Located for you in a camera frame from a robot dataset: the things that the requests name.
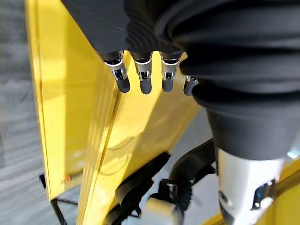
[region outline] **robotic hand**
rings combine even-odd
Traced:
[[[122,51],[135,60],[144,94],[150,56],[162,52],[163,89],[179,57],[187,95],[207,109],[227,224],[249,225],[272,203],[300,121],[300,3],[281,0],[62,0],[108,65],[130,84]]]

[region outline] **black bracket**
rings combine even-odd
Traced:
[[[169,153],[161,153],[119,185],[115,192],[119,204],[107,214],[105,224],[120,225],[134,210],[140,216],[139,203],[153,185],[152,177],[163,168],[169,158]]]
[[[41,181],[44,189],[46,189],[46,180],[45,180],[45,175],[44,174],[41,174],[39,176],[39,180]],[[61,199],[61,198],[53,198],[51,201],[50,201],[50,204],[52,205],[52,208],[57,216],[57,219],[59,220],[60,224],[61,225],[67,225],[67,222],[64,218],[64,215],[62,214],[61,210],[60,210],[60,207],[59,205],[57,204],[57,202],[62,202],[62,203],[67,203],[67,204],[71,204],[71,205],[76,205],[78,206],[78,202],[73,202],[73,201],[70,201],[70,200],[67,200],[67,199]]]

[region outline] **black metal frame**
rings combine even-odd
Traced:
[[[41,174],[39,176],[39,179],[44,187],[46,189],[46,180],[45,180],[45,175]],[[67,199],[59,199],[59,198],[54,198],[50,201],[50,204],[52,205],[52,208],[54,209],[54,212],[57,216],[57,219],[59,220],[61,225],[67,225],[67,222],[64,218],[64,215],[62,214],[60,207],[58,206],[57,202],[62,202],[62,203],[67,203],[67,204],[72,204],[78,206],[78,202],[73,202]]]

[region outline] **yellow metal frame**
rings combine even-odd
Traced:
[[[257,225],[298,225],[300,221],[300,159],[286,165],[277,184],[272,206],[256,223]],[[203,225],[225,225],[221,213]]]
[[[27,0],[26,12],[47,195],[53,199],[81,183],[82,176],[66,177],[82,171],[92,106],[96,98],[105,102],[101,117],[107,118],[115,82],[60,0]]]
[[[118,185],[155,156],[172,151],[199,109],[191,97],[183,94],[185,77],[180,72],[172,92],[165,93],[157,52],[152,55],[152,65],[152,92],[144,95],[133,60],[127,64],[131,90],[117,96],[105,141],[95,134],[98,123],[91,124],[94,131],[90,136],[94,139],[88,149],[77,224],[103,224],[116,204]]]
[[[100,224],[116,187],[171,151],[199,106],[183,94],[180,74],[171,93],[162,91],[157,52],[149,95],[125,54],[131,90],[121,94],[60,0],[27,0],[26,8],[48,198],[80,184],[81,177],[65,181],[85,164],[77,221]]]

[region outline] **black rubber fingertip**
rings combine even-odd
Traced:
[[[192,89],[195,86],[195,82],[194,81],[185,81],[184,83],[184,87],[183,87],[183,92],[186,96],[191,96],[192,95]]]
[[[164,81],[163,80],[162,88],[163,88],[164,92],[170,92],[170,91],[172,91],[172,89],[173,89],[173,81],[171,81],[171,80]]]
[[[141,92],[145,95],[148,95],[152,90],[151,80],[140,81]]]
[[[128,77],[125,80],[119,79],[117,82],[118,88],[121,92],[127,93],[130,90],[130,83]]]

